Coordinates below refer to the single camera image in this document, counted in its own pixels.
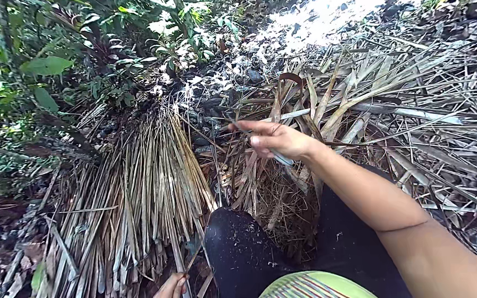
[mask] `striped fabric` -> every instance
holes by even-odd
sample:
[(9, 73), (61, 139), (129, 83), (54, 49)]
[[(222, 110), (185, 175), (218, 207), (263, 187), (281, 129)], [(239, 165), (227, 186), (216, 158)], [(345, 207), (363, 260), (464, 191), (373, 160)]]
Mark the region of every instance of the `striped fabric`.
[(271, 283), (260, 297), (376, 298), (353, 281), (321, 271), (304, 271), (285, 275)]

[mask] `leaf litter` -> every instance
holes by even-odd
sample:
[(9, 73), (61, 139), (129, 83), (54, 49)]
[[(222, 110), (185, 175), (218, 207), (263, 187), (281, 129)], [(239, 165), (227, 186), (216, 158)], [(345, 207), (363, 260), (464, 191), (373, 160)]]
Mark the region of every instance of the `leaf litter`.
[[(221, 206), (252, 214), (296, 262), (312, 259), (321, 181), (259, 158), (225, 129), (241, 119), (289, 125), (387, 171), (477, 254), (477, 2), (319, 3), (248, 6), (250, 34), (222, 33), (209, 65), (176, 79), (149, 69), (130, 120), (101, 131), (106, 105), (82, 115), (101, 162), (56, 170), (38, 211), (0, 201), (0, 220), (29, 220), (13, 224), (15, 251), (0, 249), (0, 296), (30, 282), (36, 297), (149, 295), (189, 258), (207, 267), (185, 248)], [(213, 276), (202, 277), (189, 289), (201, 297)]]

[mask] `forearm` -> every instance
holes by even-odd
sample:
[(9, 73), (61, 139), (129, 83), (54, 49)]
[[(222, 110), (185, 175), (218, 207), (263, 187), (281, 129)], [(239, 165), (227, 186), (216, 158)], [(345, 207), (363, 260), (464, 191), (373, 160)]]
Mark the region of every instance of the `forearm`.
[(318, 141), (311, 144), (303, 161), (375, 231), (411, 227), (429, 219), (397, 186)]
[(414, 298), (477, 297), (477, 256), (435, 220), (377, 234)]

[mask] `fingernail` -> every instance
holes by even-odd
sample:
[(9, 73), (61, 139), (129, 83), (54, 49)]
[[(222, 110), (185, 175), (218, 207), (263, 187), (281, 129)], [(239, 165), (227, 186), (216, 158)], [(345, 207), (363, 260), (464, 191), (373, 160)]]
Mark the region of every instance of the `fingernail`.
[(252, 137), (250, 138), (250, 143), (251, 143), (252, 146), (257, 146), (257, 145), (259, 145), (259, 137), (257, 137), (257, 136), (252, 136)]

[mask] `leg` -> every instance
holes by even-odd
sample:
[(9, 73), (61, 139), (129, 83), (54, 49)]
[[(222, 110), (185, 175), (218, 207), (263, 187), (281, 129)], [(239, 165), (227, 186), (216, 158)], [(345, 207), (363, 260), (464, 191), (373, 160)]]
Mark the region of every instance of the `leg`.
[[(363, 167), (391, 181), (379, 169)], [(380, 298), (411, 297), (375, 231), (327, 185), (321, 198), (315, 269), (346, 277)]]
[(213, 212), (204, 245), (222, 297), (258, 297), (277, 278), (294, 271), (247, 212)]

